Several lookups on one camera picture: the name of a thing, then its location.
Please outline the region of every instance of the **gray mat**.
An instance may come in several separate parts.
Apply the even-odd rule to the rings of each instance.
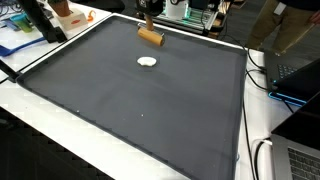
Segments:
[[[192,179],[233,179],[246,53],[166,30],[158,47],[136,24],[112,17],[18,83]]]

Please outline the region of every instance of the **equipment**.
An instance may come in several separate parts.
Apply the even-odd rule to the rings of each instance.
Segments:
[[[49,43],[57,41],[62,43],[67,40],[60,27],[52,26],[36,0],[17,0],[17,2]]]
[[[320,59],[265,53],[269,97],[302,106],[320,91]]]
[[[137,23],[113,14],[18,82],[190,179],[234,179],[247,53],[166,27],[145,45]]]
[[[193,32],[196,34],[207,35],[209,31],[219,32],[223,29],[223,26],[226,22],[226,15],[218,12],[218,7],[221,0],[136,0],[137,10],[140,13],[149,15],[146,19],[151,23],[153,21],[166,26],[174,27],[177,29],[182,29],[185,31]],[[200,9],[189,7],[189,2],[199,8],[199,2],[203,5]],[[216,19],[221,19],[222,23],[219,26],[213,27],[213,22]],[[155,31],[150,32],[145,29],[140,29],[143,33],[138,33],[140,36],[143,34],[143,38],[150,40],[158,45],[159,40],[154,39],[163,39],[164,36],[162,33],[156,33]]]
[[[138,35],[156,45],[163,46],[164,34],[154,31],[152,16],[158,16],[163,11],[162,1],[136,0],[137,10],[145,14],[146,28],[139,25]]]
[[[320,179],[320,92],[272,131],[276,180]]]

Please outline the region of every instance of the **floor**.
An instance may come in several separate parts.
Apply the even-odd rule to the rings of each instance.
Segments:
[[[126,9],[122,12],[125,15],[133,16],[135,14],[135,1],[123,0],[126,5]],[[259,14],[265,0],[247,0],[247,3],[241,9],[232,9],[228,17],[228,29],[227,35],[239,40],[242,44],[246,43],[246,40],[251,31],[256,17]],[[276,31],[266,39],[263,48],[269,49],[272,46],[273,40],[276,37]],[[234,40],[229,37],[225,37],[223,41],[236,44]],[[315,27],[313,30],[304,37],[298,44],[293,46],[287,51],[288,54],[292,54],[298,57],[307,59],[320,58],[320,28]]]

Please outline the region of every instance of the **white surface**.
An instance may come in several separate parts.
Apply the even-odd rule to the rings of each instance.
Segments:
[[[79,5],[71,2],[69,2],[69,6],[70,8],[79,9],[85,14],[86,17],[88,16],[91,10],[94,10],[96,12],[96,16],[94,20],[88,24],[88,27],[93,26],[94,24],[108,17],[111,14],[110,12],[107,12],[107,11],[102,11],[99,9],[95,9],[95,8],[91,8],[91,7],[87,7],[87,6],[83,6],[83,5]],[[53,18],[50,21],[54,27],[60,26],[57,19]],[[65,32],[65,34],[68,40],[70,40],[71,38],[73,38],[80,32],[84,31],[88,27],[87,26],[78,27],[76,29]],[[22,31],[15,32],[9,28],[0,29],[0,44],[10,49],[20,46],[24,43],[30,42],[32,40],[38,39],[40,37],[42,37],[42,34],[35,27],[31,33],[24,33]],[[49,51],[61,45],[62,44],[59,44],[57,42],[49,44],[47,41],[42,41],[32,46],[28,46],[27,48],[24,48],[19,52],[12,54],[11,56],[0,57],[0,60],[5,62],[8,66],[10,66],[15,71],[19,71],[20,69],[27,66],[31,62],[37,60],[38,58],[42,57]],[[0,71],[0,81],[2,81],[7,77],[8,76],[6,74]]]
[[[241,48],[232,44],[174,30],[172,28],[166,29],[200,39],[206,39],[218,44]],[[258,64],[263,65],[263,54],[256,51],[250,52],[253,59]],[[253,66],[250,61],[248,61],[248,69],[251,68],[253,68]],[[257,83],[262,86],[265,85],[265,78],[263,75],[252,72],[252,76]],[[97,127],[90,125],[64,109],[35,96],[19,87],[17,84],[6,81],[3,84],[0,84],[0,92],[1,107],[117,180],[187,179],[154,158],[127,145],[108,133],[103,132]],[[267,94],[256,88],[249,78],[246,80],[244,100],[247,110],[250,144],[252,144],[255,139],[268,137],[270,131],[290,115],[290,112],[284,104],[269,99]],[[243,120],[239,137],[239,153],[240,160],[237,163],[236,179],[252,180]],[[264,147],[261,150],[259,162],[260,179],[272,180],[271,154],[269,147]]]

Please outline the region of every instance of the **wire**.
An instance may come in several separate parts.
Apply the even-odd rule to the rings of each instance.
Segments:
[[[292,110],[292,108],[289,106],[289,104],[285,101],[285,100],[282,100],[284,102],[284,104],[288,107],[288,109],[290,110],[290,112],[293,114],[294,111]]]
[[[261,141],[256,149],[256,152],[254,154],[254,172],[256,173],[256,180],[259,180],[259,170],[258,170],[258,155],[261,146],[265,143],[265,141]]]
[[[251,70],[248,71],[248,73],[250,73],[250,72],[259,72],[259,73],[261,73],[261,74],[264,74],[264,71],[262,71],[262,70],[260,70],[260,69],[251,69]]]
[[[250,165],[251,165],[251,171],[252,171],[252,177],[255,180],[255,175],[254,175],[254,168],[252,164],[252,154],[250,150],[250,144],[249,144],[249,132],[248,132],[248,124],[247,124],[247,115],[246,115],[246,108],[244,105],[244,101],[242,103],[242,109],[243,109],[243,117],[244,117],[244,127],[245,127],[245,132],[246,132],[246,140],[247,140],[247,147],[248,147],[248,153],[249,153],[249,159],[250,159]]]
[[[1,7],[0,17],[6,15],[9,12],[9,9],[11,9],[12,11],[14,11],[16,13],[20,13],[20,12],[23,11],[23,9],[19,5],[19,3],[16,2],[16,1],[12,1],[12,0],[2,0],[2,1],[0,1],[0,7]],[[4,7],[7,8],[7,11],[5,13],[3,13],[3,8]]]
[[[249,76],[249,78],[251,79],[251,81],[253,82],[253,84],[256,85],[258,88],[260,88],[260,89],[262,89],[262,90],[264,90],[264,91],[268,91],[267,88],[264,88],[264,87],[260,86],[260,85],[252,78],[252,76],[250,75],[250,72],[249,72],[248,70],[246,70],[246,75]]]
[[[229,37],[231,38],[232,40],[234,40],[238,45],[240,45],[242,47],[243,50],[247,51],[246,48],[244,47],[244,45],[241,44],[240,40],[237,40],[236,38],[230,36],[230,35],[225,35],[225,37]],[[248,54],[248,57],[250,59],[250,61],[252,62],[253,65],[255,65],[257,68],[263,70],[263,71],[266,71],[266,68],[265,67],[262,67],[262,66],[259,66],[257,65],[253,60],[252,60],[252,57],[250,55],[250,49],[248,49],[247,51],[247,54]]]
[[[250,49],[248,48],[248,56],[249,56],[249,59],[250,59],[250,61],[252,62],[252,64],[253,65],[255,65],[257,68],[259,68],[259,69],[261,69],[261,70],[266,70],[266,68],[265,67],[262,67],[262,66],[259,66],[259,65],[257,65],[253,60],[252,60],[252,57],[251,57],[251,55],[250,55]]]

